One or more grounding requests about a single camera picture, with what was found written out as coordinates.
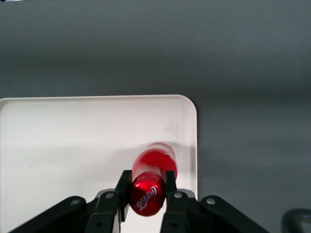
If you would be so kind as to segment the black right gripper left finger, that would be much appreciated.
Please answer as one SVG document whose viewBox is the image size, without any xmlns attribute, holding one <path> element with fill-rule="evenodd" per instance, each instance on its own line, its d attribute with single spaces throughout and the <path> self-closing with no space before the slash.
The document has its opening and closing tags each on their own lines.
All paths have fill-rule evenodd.
<svg viewBox="0 0 311 233">
<path fill-rule="evenodd" d="M 115 188 L 98 192 L 87 202 L 71 196 L 38 214 L 12 233 L 119 233 L 129 208 L 132 171 L 124 170 Z"/>
</svg>

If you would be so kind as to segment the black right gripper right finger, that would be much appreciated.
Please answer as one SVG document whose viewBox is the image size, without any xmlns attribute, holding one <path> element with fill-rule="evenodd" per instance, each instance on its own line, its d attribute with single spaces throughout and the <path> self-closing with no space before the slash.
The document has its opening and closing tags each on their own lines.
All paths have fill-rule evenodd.
<svg viewBox="0 0 311 233">
<path fill-rule="evenodd" d="M 176 187 L 175 173 L 166 171 L 166 211 L 161 233 L 266 233 L 251 220 L 218 196 L 198 201 L 192 191 Z"/>
</svg>

